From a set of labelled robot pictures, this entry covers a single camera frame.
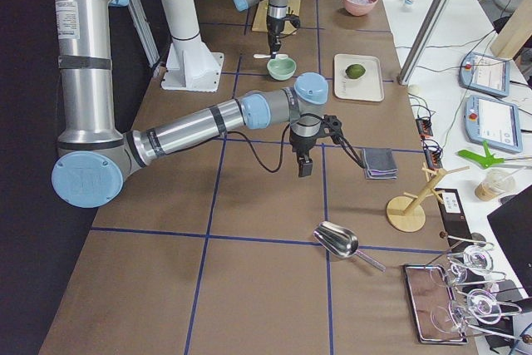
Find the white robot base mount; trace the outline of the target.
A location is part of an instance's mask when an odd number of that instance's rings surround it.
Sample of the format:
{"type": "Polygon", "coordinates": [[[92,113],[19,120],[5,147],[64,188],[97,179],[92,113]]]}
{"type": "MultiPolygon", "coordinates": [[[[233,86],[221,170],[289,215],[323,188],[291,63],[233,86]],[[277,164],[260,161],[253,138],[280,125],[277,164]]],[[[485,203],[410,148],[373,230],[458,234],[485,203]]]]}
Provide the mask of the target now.
{"type": "Polygon", "coordinates": [[[161,86],[166,90],[215,92],[224,55],[211,52],[200,35],[194,0],[161,0],[171,46],[161,86]]]}

